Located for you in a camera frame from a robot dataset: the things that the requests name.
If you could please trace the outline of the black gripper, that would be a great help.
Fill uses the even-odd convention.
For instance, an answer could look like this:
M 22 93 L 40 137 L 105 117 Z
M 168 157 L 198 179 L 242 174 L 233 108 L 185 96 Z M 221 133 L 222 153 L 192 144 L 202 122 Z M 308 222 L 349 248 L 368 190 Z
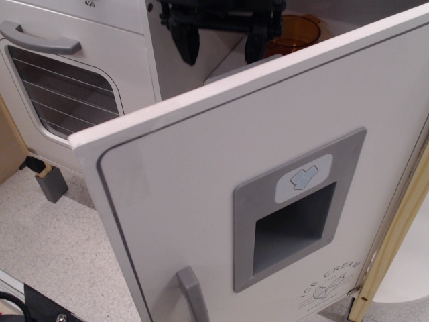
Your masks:
M 183 61 L 194 66 L 200 50 L 198 29 L 248 32 L 245 61 L 260 61 L 265 53 L 268 30 L 280 27 L 285 1 L 160 1 L 160 19 L 170 28 Z

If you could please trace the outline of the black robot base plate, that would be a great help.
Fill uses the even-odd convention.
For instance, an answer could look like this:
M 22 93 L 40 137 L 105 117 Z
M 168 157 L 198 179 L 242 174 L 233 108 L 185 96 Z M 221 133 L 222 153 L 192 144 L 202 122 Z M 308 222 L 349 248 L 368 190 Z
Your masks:
M 31 313 L 32 321 L 82 322 L 82 319 L 73 312 L 26 284 L 24 285 L 24 298 L 24 303 Z

